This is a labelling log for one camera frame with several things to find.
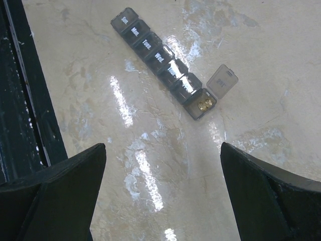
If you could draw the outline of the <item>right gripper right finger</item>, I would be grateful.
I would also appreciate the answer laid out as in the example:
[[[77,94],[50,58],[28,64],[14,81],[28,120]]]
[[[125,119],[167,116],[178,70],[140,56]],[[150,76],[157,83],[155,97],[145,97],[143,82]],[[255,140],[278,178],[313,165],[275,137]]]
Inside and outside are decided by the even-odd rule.
[[[320,182],[226,142],[220,159],[241,240],[320,240]]]

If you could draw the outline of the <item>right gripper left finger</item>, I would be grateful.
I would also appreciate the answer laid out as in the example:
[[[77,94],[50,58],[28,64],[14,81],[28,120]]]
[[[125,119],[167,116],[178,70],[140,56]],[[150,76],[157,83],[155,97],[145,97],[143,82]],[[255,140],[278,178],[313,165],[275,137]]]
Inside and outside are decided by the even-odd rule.
[[[98,143],[33,175],[1,185],[1,240],[92,240],[106,165]]]

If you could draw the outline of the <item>grey weekly pill organizer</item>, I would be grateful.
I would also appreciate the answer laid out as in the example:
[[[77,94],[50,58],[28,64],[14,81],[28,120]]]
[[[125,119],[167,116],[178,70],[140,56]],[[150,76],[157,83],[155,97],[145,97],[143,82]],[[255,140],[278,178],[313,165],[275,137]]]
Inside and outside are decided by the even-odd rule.
[[[235,73],[222,64],[203,84],[132,8],[125,8],[110,23],[194,120],[212,110],[238,82]],[[207,98],[213,105],[203,112],[198,103]]]

